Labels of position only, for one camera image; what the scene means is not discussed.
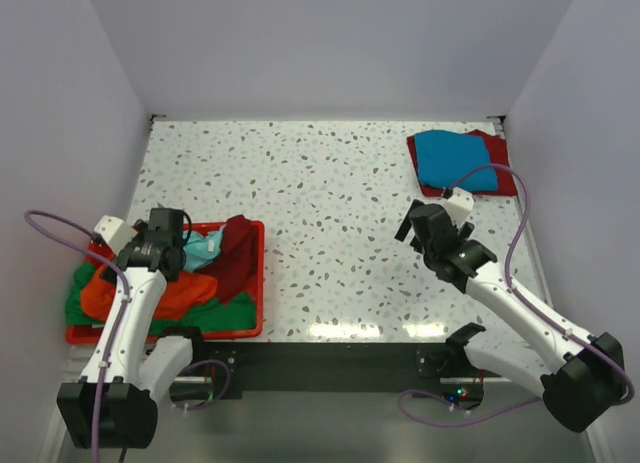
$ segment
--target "gray floor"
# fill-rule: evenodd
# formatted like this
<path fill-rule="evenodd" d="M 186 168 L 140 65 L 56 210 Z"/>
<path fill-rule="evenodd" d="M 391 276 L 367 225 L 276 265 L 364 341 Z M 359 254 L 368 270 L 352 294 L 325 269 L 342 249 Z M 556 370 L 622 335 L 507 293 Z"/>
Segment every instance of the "gray floor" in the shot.
<path fill-rule="evenodd" d="M 478 414 L 528 397 L 511 384 L 487 389 Z M 444 405 L 424 399 L 410 407 L 434 418 L 453 418 Z M 102 462 L 119 452 L 104 450 Z M 90 462 L 65 438 L 59 462 Z M 161 410 L 155 439 L 131 450 L 136 462 L 517 462 L 594 461 L 586 434 L 562 428 L 542 403 L 478 426 L 445 430 L 407 419 L 391 394 L 247 393 L 189 414 Z"/>

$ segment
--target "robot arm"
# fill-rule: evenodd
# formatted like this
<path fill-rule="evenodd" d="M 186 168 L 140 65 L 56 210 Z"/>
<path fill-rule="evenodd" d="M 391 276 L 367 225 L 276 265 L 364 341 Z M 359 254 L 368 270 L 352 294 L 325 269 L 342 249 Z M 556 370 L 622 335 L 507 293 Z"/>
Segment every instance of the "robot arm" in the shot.
<path fill-rule="evenodd" d="M 99 415 L 100 446 L 104 448 L 146 448 L 155 433 L 158 403 L 174 378 L 192 362 L 194 344 L 202 335 L 188 329 L 161 338 L 142 362 L 158 301 L 167 281 L 176 280 L 184 266 L 183 215 L 181 210 L 156 208 L 139 232 L 115 217 L 104 217 L 94 230 L 94 239 L 117 254 L 115 264 L 128 279 L 131 299 L 121 303 L 123 282 L 118 279 L 112 310 L 80 380 L 60 387 L 58 407 L 78 447 L 91 446 L 93 405 L 107 347 L 111 350 Z M 115 274 L 102 277 L 115 278 Z M 119 318 L 121 304 L 126 307 Z"/>
<path fill-rule="evenodd" d="M 507 285 L 497 257 L 480 242 L 469 239 L 474 227 L 465 220 L 472 208 L 471 194 L 460 188 L 448 191 L 439 204 L 414 201 L 396 239 L 403 241 L 412 228 L 415 237 L 411 246 L 424 255 L 426 266 L 515 330 L 528 344 L 520 347 L 519 353 L 534 352 L 543 362 L 531 365 L 532 358 L 526 358 L 525 363 L 518 352 L 496 351 L 493 344 L 488 344 L 491 329 L 469 324 L 456 332 L 455 341 L 469 363 L 529 389 L 544 400 L 560 423 L 581 432 L 616 404 L 625 385 L 608 364 L 569 336 L 590 342 L 624 368 L 622 347 L 608 333 L 596 338 L 568 321 L 514 280 L 512 284 L 535 309 L 565 328 L 565 332 L 556 330 L 525 306 Z"/>

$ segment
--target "speckled tabletop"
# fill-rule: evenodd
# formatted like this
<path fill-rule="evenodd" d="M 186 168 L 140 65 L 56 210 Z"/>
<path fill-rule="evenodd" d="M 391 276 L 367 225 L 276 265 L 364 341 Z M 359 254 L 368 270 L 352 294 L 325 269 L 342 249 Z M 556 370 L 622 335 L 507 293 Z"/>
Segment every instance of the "speckled tabletop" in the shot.
<path fill-rule="evenodd" d="M 253 341 L 442 341 L 478 322 L 521 342 L 393 238 L 410 202 L 425 199 L 406 137 L 428 129 L 495 134 L 486 122 L 156 121 L 129 220 L 158 204 L 194 222 L 262 220 L 265 321 Z M 516 201 L 477 198 L 471 220 L 474 238 L 503 258 Z M 514 268 L 541 296 L 524 242 Z"/>

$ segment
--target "green cloth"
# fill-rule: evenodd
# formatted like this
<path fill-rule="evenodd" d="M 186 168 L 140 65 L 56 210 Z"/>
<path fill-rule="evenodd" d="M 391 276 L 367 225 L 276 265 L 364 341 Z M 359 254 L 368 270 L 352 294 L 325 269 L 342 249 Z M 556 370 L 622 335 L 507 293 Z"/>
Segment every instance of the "green cloth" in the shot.
<path fill-rule="evenodd" d="M 82 310 L 82 289 L 89 284 L 96 267 L 86 261 L 73 273 L 73 284 L 65 304 L 67 325 L 103 325 L 104 321 L 91 318 Z M 149 328 L 150 335 L 157 335 L 167 326 L 197 326 L 203 332 L 227 330 L 251 330 L 257 326 L 256 304 L 244 292 L 223 305 L 213 297 L 202 305 L 193 306 L 179 320 L 154 318 Z"/>

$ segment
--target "orange cloth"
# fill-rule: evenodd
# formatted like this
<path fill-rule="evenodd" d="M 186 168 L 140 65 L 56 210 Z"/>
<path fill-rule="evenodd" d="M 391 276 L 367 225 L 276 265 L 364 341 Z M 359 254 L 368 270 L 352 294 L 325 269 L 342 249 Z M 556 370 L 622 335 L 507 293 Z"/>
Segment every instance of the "orange cloth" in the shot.
<path fill-rule="evenodd" d="M 114 284 L 100 278 L 106 265 L 98 267 L 91 281 L 80 296 L 83 311 L 98 320 L 105 321 L 113 304 L 116 292 Z M 167 283 L 167 289 L 160 298 L 154 318 L 179 320 L 191 307 L 206 303 L 216 294 L 218 280 L 208 275 L 181 271 L 178 281 Z"/>

